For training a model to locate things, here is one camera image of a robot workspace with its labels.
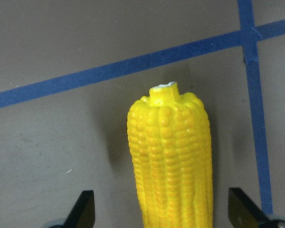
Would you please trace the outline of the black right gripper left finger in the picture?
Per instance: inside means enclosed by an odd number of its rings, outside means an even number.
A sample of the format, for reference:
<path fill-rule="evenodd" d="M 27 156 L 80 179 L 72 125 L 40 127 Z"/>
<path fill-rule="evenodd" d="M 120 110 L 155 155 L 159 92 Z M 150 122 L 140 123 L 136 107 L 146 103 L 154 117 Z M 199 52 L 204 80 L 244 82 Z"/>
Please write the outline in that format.
<path fill-rule="evenodd" d="M 67 219 L 65 228 L 93 228 L 95 224 L 95 198 L 93 190 L 82 191 Z"/>

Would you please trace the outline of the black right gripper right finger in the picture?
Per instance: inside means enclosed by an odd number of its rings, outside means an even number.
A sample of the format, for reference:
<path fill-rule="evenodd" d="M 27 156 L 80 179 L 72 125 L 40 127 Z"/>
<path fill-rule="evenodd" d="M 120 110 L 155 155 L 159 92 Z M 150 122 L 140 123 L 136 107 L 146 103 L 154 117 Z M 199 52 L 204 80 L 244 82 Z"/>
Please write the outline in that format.
<path fill-rule="evenodd" d="M 228 190 L 228 219 L 234 228 L 266 228 L 270 219 L 241 188 Z"/>

